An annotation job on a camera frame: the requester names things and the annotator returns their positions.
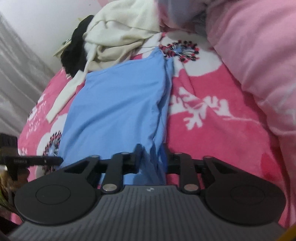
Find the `light blue t-shirt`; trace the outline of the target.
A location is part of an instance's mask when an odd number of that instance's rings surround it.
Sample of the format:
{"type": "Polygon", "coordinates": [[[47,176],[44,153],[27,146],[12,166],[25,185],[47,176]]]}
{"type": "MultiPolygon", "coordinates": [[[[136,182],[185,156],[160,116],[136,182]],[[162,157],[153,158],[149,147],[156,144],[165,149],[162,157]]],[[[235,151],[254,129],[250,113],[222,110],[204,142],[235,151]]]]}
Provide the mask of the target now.
{"type": "Polygon", "coordinates": [[[163,144],[174,64],[156,48],[143,59],[130,60],[86,76],[72,101],[59,145],[62,167],[92,155],[143,148],[139,172],[127,174],[127,185],[164,185],[167,160],[163,144]]]}

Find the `pink floral bed blanket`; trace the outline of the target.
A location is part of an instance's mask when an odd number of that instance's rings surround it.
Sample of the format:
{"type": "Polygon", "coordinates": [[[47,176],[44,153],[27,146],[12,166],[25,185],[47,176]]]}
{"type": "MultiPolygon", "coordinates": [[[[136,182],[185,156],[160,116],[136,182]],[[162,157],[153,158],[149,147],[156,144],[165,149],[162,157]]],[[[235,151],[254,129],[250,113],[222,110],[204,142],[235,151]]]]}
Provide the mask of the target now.
{"type": "MultiPolygon", "coordinates": [[[[195,159],[217,157],[276,184],[287,199],[289,178],[278,138],[207,39],[184,31],[158,33],[131,60],[146,58],[156,48],[174,64],[164,142],[168,148],[195,159]]],[[[19,137],[21,155],[58,156],[70,105],[85,82],[51,123],[46,115],[70,80],[64,70],[50,80],[19,137]]],[[[287,204],[280,218],[284,227],[287,204]]]]}

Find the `grey curtain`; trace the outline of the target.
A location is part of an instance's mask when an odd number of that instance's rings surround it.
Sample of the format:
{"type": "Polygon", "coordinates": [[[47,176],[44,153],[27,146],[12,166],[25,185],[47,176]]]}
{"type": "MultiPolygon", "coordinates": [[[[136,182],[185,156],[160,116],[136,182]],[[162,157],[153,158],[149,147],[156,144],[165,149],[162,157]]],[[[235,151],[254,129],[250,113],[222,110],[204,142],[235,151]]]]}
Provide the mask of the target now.
{"type": "Polygon", "coordinates": [[[1,15],[1,132],[19,136],[54,72],[1,15]]]}

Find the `black garment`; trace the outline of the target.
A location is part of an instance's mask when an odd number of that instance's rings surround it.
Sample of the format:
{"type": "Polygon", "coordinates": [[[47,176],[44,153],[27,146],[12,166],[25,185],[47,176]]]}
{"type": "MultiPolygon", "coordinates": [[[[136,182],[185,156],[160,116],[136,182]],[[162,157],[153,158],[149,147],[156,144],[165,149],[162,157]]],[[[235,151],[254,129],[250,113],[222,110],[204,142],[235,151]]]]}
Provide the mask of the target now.
{"type": "Polygon", "coordinates": [[[72,34],[71,43],[61,54],[62,66],[71,77],[74,77],[79,70],[83,71],[85,68],[87,54],[84,49],[83,35],[93,18],[93,15],[89,15],[79,23],[72,34]]]}

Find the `beige garment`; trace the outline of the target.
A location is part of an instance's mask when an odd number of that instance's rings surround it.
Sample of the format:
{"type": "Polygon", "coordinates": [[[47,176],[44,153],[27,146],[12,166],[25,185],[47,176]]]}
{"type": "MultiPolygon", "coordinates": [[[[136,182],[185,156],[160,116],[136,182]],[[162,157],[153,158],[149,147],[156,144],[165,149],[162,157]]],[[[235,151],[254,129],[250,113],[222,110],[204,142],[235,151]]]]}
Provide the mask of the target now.
{"type": "Polygon", "coordinates": [[[128,45],[106,47],[85,42],[84,50],[87,61],[85,69],[87,72],[99,71],[128,61],[143,43],[144,40],[139,40],[128,45]]]}

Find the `pink grey quilt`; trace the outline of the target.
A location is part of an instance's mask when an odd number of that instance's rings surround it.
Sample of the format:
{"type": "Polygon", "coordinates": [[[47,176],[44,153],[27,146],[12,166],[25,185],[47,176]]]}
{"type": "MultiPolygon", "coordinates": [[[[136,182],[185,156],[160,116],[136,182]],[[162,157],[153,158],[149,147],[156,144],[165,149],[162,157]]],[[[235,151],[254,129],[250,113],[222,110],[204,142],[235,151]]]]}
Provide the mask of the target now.
{"type": "Polygon", "coordinates": [[[289,178],[281,222],[295,224],[295,1],[156,1],[159,23],[205,32],[266,114],[289,178]]]}

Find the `white knit sweater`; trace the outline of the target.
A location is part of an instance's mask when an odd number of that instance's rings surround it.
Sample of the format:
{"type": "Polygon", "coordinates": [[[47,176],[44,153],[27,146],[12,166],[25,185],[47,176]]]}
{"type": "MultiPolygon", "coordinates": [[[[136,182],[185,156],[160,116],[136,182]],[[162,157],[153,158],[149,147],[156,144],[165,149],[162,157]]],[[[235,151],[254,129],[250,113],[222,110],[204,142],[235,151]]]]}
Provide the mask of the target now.
{"type": "MultiPolygon", "coordinates": [[[[123,46],[145,40],[160,32],[154,1],[111,1],[91,20],[84,43],[106,47],[123,46]]],[[[66,84],[47,113],[49,123],[74,95],[88,72],[84,68],[66,84]]]]}

